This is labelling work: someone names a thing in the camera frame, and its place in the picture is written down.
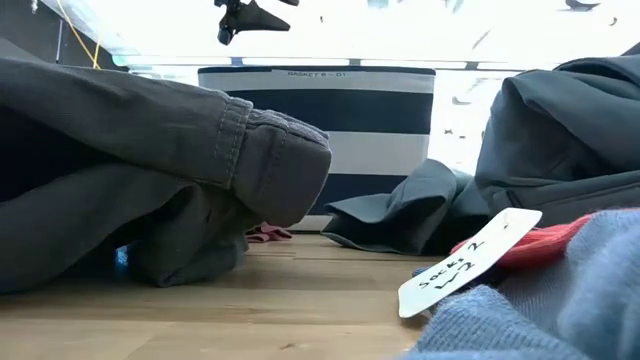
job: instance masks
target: yellow cord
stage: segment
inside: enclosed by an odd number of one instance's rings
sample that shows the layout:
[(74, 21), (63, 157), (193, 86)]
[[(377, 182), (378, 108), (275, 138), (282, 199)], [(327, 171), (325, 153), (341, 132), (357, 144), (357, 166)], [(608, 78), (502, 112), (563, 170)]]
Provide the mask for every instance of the yellow cord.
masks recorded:
[(98, 65), (98, 56), (97, 56), (98, 51), (100, 49), (100, 44), (98, 43), (98, 46), (96, 47), (96, 56), (95, 57), (91, 56), (91, 52), (89, 51), (89, 49), (87, 49), (87, 46), (84, 44), (84, 41), (82, 41), (82, 38), (80, 37), (80, 35), (78, 35), (76, 28), (71, 23), (71, 19), (69, 18), (69, 15), (67, 15), (67, 12), (64, 11), (64, 7), (62, 6), (62, 3), (60, 2), (60, 0), (57, 0), (57, 2), (58, 2), (58, 6), (60, 7), (60, 11), (62, 12), (62, 15), (64, 15), (65, 20), (67, 20), (67, 23), (71, 28), (71, 31), (73, 31), (73, 34), (76, 36), (76, 39), (78, 39), (78, 42), (82, 46), (82, 49), (84, 49), (84, 52), (87, 54), (89, 59), (91, 59), (91, 61), (93, 62), (94, 69), (100, 70), (100, 65)]

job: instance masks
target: wood grain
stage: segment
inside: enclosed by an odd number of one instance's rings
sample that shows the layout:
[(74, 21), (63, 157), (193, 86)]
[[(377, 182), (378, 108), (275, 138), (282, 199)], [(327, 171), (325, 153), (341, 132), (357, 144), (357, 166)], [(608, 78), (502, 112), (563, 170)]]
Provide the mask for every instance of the wood grain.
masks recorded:
[(252, 245), (211, 283), (58, 282), (0, 298), (1, 358), (392, 359), (419, 336), (398, 320), (397, 288), (436, 260), (299, 235)]

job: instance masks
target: socks tag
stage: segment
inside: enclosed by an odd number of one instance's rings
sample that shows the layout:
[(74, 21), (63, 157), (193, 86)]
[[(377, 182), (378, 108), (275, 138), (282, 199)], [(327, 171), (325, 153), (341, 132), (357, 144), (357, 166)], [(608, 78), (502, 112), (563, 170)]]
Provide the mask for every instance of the socks tag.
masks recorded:
[(540, 221), (542, 212), (502, 210), (458, 251), (398, 289), (402, 318), (417, 315), (489, 270)]

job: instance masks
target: blue sweater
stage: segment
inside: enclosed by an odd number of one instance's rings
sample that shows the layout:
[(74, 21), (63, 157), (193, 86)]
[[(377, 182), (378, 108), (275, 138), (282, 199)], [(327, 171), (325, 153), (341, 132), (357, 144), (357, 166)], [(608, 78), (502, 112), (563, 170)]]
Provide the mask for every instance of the blue sweater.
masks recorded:
[(640, 359), (640, 211), (596, 214), (557, 264), (445, 299), (403, 359)]

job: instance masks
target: striped basket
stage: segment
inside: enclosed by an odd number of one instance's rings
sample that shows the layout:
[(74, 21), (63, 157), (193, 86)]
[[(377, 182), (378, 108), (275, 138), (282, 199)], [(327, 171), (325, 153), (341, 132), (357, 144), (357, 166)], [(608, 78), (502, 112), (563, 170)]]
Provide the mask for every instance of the striped basket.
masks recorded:
[(329, 133), (333, 161), (324, 190), (292, 230), (319, 231), (324, 205), (389, 193), (427, 157), (435, 71), (362, 66), (215, 67), (201, 87), (294, 116)]

